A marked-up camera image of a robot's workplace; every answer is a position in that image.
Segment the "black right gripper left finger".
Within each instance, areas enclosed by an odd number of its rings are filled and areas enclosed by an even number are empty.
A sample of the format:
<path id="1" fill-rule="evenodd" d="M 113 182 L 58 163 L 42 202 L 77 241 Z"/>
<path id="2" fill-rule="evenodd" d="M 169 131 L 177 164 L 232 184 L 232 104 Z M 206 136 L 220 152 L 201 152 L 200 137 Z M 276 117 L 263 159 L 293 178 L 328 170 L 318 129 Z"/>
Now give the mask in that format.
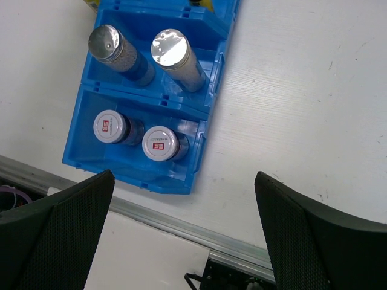
<path id="1" fill-rule="evenodd" d="M 115 186 L 106 170 L 1 213 L 1 289 L 83 289 Z"/>

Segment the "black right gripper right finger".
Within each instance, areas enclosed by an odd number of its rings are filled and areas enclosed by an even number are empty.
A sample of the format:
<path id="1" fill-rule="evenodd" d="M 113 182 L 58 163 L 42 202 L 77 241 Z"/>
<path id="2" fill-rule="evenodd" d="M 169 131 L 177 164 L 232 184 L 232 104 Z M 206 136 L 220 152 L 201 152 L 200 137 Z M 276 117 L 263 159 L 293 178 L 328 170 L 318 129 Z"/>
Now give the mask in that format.
<path id="1" fill-rule="evenodd" d="M 317 202 L 264 172 L 255 195 L 278 289 L 386 289 L 386 224 Z"/>

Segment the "white-lid spice jar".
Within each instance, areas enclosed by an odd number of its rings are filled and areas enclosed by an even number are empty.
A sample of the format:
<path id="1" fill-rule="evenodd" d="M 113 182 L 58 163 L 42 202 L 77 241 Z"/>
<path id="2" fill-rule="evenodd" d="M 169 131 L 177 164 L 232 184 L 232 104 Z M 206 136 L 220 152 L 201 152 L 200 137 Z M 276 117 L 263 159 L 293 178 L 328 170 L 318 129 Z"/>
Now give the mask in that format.
<path id="1" fill-rule="evenodd" d="M 153 161 L 176 161 L 184 158 L 189 150 L 185 134 L 165 126 L 154 126 L 147 130 L 142 139 L 144 154 Z"/>
<path id="2" fill-rule="evenodd" d="M 145 133 L 143 123 L 117 111 L 101 111 L 94 119 L 93 131 L 96 138 L 106 144 L 123 143 L 129 146 L 139 144 Z"/>

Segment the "silver-lid blue-label jar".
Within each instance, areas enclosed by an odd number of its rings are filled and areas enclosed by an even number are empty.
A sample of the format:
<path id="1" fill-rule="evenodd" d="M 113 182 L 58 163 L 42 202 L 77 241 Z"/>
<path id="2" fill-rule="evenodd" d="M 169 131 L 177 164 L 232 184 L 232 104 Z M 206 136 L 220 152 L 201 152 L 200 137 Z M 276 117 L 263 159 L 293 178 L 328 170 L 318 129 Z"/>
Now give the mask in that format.
<path id="1" fill-rule="evenodd" d="M 88 49 L 100 63 L 138 86 L 149 85 L 155 77 L 154 66 L 112 25 L 95 28 L 89 36 Z"/>
<path id="2" fill-rule="evenodd" d="M 204 86 L 207 76 L 181 31 L 171 28 L 159 32 L 152 41 L 151 56 L 183 90 L 197 92 Z"/>

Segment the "brown yellow-label bottle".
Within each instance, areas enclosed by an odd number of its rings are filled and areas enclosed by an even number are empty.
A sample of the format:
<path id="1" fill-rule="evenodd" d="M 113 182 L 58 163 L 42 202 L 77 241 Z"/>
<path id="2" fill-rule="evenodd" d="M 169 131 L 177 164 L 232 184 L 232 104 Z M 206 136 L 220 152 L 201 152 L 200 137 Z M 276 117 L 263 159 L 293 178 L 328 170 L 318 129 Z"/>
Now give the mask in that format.
<path id="1" fill-rule="evenodd" d="M 84 0 L 84 2 L 90 7 L 94 12 L 97 13 L 100 5 L 100 0 Z"/>
<path id="2" fill-rule="evenodd" d="M 204 7 L 211 11 L 212 13 L 215 12 L 212 0 L 189 0 L 189 4 L 191 6 L 196 6 L 196 7 Z"/>

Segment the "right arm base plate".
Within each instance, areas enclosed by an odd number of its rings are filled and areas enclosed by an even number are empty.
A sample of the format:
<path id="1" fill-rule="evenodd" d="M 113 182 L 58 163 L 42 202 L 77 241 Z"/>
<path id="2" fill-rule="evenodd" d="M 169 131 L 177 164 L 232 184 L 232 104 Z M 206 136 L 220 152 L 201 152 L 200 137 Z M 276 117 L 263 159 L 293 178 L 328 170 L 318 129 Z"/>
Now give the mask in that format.
<path id="1" fill-rule="evenodd" d="M 185 273 L 184 279 L 190 289 L 277 289 L 273 282 L 246 274 L 213 259 L 207 261 L 202 276 Z"/>

